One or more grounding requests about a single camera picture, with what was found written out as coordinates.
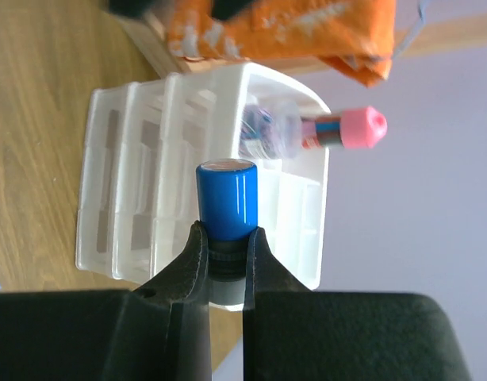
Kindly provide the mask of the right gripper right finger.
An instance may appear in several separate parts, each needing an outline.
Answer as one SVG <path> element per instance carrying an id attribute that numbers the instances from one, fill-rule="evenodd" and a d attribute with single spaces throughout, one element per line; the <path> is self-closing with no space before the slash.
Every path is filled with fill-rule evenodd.
<path id="1" fill-rule="evenodd" d="M 423 294 L 311 291 L 256 229 L 243 308 L 246 380 L 468 380 L 451 322 Z"/>

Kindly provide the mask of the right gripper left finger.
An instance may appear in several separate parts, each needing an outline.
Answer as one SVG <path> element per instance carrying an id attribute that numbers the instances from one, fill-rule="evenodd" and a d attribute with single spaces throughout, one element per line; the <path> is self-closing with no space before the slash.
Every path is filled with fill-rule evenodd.
<path id="1" fill-rule="evenodd" d="M 0 294 L 0 380 L 209 380 L 208 239 L 134 291 Z"/>

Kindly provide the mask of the blue grey stamp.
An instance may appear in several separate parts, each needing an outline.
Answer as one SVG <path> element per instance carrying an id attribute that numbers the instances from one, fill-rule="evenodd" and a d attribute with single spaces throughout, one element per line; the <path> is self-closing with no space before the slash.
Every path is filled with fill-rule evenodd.
<path id="1" fill-rule="evenodd" d="M 200 222 L 208 237 L 209 302 L 244 306 L 247 246 L 258 227 L 258 173 L 243 159 L 219 159 L 196 169 Z"/>

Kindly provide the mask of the paper clip jar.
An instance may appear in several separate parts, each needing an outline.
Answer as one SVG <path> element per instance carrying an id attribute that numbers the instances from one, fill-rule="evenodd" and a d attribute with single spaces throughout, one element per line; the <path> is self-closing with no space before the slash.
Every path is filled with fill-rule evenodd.
<path id="1" fill-rule="evenodd" d="M 239 155 L 246 159 L 282 160 L 301 150 L 301 115 L 296 102 L 247 104 L 240 128 Z"/>

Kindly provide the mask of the pink capped tube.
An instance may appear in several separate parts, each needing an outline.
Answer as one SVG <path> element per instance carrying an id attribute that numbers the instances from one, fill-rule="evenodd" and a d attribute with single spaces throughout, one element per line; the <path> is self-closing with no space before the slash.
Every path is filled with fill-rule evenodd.
<path id="1" fill-rule="evenodd" d="M 385 116 L 372 106 L 302 119 L 302 147 L 373 148 L 386 134 Z"/>

